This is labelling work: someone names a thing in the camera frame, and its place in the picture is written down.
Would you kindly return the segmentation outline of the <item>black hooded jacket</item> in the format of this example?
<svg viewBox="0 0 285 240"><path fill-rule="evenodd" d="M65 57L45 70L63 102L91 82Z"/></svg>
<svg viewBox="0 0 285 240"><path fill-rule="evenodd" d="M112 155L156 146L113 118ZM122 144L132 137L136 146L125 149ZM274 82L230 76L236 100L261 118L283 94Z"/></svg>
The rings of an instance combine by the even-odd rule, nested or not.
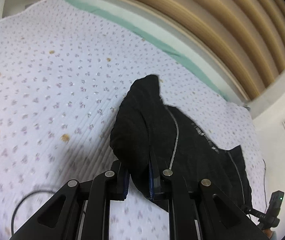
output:
<svg viewBox="0 0 285 240"><path fill-rule="evenodd" d="M238 207L252 205L241 147L218 148L193 120L164 104L156 75L131 85L116 115L110 147L148 200L157 199L156 176L170 169L184 177L189 191L208 179Z"/></svg>

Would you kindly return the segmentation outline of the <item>floral quilted bedspread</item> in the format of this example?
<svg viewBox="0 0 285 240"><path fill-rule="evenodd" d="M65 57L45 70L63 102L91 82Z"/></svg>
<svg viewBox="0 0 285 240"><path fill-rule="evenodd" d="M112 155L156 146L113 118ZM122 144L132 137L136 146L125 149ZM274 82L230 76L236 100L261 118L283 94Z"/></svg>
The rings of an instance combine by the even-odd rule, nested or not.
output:
<svg viewBox="0 0 285 240"><path fill-rule="evenodd" d="M109 169L109 133L135 80L159 76L164 103L221 149L241 146L252 204L264 211L264 162L247 109L144 38L66 0L0 20L0 239L70 179Z"/></svg>

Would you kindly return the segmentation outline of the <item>green bed sheet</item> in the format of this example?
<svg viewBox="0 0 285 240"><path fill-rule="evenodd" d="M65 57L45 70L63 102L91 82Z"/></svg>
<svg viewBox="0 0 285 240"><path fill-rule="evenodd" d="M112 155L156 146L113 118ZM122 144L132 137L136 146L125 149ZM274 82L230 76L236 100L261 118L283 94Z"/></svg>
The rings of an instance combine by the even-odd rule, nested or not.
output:
<svg viewBox="0 0 285 240"><path fill-rule="evenodd" d="M98 0L98 6L80 0L66 1L139 35L167 53L226 100L238 102L239 97L221 70L221 64L199 44L179 33L162 18L119 0Z"/></svg>

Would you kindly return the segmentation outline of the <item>wooden slatted headboard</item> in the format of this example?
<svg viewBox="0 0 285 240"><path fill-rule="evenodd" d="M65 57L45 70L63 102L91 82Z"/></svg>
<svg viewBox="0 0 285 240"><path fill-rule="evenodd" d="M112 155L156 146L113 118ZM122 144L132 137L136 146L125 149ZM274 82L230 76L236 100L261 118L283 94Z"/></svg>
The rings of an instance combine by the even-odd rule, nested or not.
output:
<svg viewBox="0 0 285 240"><path fill-rule="evenodd" d="M124 0L178 24L222 63L247 100L285 70L285 0Z"/></svg>

